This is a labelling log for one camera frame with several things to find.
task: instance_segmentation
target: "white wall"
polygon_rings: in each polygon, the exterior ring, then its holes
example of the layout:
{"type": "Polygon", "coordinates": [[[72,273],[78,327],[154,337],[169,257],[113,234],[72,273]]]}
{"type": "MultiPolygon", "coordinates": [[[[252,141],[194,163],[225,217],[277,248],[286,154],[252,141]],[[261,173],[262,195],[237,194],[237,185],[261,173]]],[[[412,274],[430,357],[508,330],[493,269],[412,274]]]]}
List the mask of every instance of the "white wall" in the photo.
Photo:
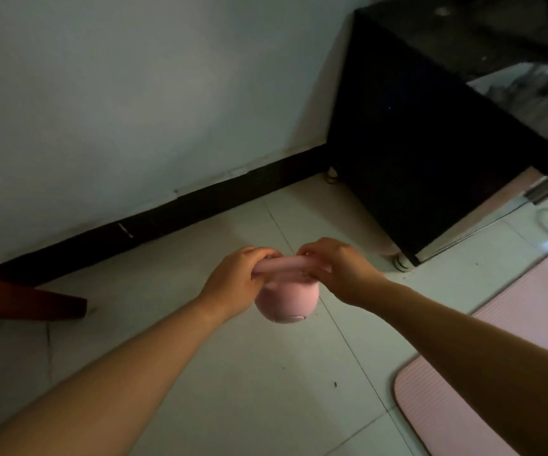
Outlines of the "white wall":
{"type": "Polygon", "coordinates": [[[373,0],[0,0],[0,262],[321,140],[373,0]]]}

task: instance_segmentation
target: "person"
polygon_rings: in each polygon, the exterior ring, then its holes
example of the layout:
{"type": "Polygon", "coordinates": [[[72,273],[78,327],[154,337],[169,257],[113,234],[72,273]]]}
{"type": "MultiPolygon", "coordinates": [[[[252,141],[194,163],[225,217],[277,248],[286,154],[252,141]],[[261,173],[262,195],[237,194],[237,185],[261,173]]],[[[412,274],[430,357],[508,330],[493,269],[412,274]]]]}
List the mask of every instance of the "person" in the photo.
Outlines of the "person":
{"type": "MultiPolygon", "coordinates": [[[[381,317],[420,352],[516,452],[548,455],[548,351],[387,280],[332,238],[303,245],[331,271],[308,269],[335,296],[381,317]]],[[[281,254],[244,247],[201,293],[88,365],[0,428],[0,456],[119,456],[130,452],[202,342],[244,312],[267,282],[255,264],[281,254]]]]}

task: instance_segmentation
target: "pink kettlebell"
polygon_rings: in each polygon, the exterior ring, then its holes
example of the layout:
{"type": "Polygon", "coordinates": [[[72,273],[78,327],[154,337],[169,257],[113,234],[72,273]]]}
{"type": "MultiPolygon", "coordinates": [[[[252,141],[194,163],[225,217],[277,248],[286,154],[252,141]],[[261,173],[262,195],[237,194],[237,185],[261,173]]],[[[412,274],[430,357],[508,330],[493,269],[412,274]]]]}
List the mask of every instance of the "pink kettlebell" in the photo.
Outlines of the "pink kettlebell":
{"type": "Polygon", "coordinates": [[[274,274],[255,298],[259,312],[277,323],[305,320],[318,304],[318,280],[302,274],[302,269],[328,268],[322,260],[312,256],[288,256],[264,259],[253,268],[254,274],[274,274]]]}

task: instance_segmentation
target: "forearm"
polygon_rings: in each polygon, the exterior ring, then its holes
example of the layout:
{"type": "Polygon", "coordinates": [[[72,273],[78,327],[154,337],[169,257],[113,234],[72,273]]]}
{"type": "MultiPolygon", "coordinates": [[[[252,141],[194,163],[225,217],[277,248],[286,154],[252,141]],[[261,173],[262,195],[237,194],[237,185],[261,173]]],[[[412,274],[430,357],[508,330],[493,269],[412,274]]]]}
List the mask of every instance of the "forearm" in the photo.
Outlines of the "forearm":
{"type": "Polygon", "coordinates": [[[396,283],[363,308],[397,329],[519,453],[548,454],[547,350],[396,283]]]}
{"type": "Polygon", "coordinates": [[[213,306],[192,301],[59,384],[0,429],[0,456],[127,454],[224,321],[213,306]]]}

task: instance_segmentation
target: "yoga mat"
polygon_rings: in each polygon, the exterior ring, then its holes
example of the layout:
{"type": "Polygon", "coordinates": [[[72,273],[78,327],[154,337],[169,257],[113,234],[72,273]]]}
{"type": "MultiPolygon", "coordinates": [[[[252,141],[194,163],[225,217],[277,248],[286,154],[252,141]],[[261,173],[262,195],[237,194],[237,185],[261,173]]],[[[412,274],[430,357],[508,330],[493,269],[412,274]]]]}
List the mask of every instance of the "yoga mat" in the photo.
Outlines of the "yoga mat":
{"type": "MultiPolygon", "coordinates": [[[[548,349],[548,257],[473,316],[548,349]]],[[[433,456],[517,454],[422,357],[399,372],[394,394],[433,456]]]]}

